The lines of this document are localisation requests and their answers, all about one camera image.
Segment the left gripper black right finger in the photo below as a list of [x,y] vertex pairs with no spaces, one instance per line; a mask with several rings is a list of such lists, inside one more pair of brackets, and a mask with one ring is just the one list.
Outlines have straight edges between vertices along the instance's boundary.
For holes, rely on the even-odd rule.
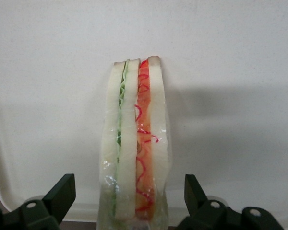
[[238,213],[215,199],[208,199],[197,178],[185,175],[184,200],[189,216],[177,230],[282,230],[274,216],[259,207],[245,207]]

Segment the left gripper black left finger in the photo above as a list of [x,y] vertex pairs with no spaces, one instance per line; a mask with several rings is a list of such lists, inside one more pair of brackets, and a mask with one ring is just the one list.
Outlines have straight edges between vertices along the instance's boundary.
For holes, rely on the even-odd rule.
[[28,200],[5,214],[0,209],[0,230],[59,230],[75,198],[75,176],[65,174],[42,199]]

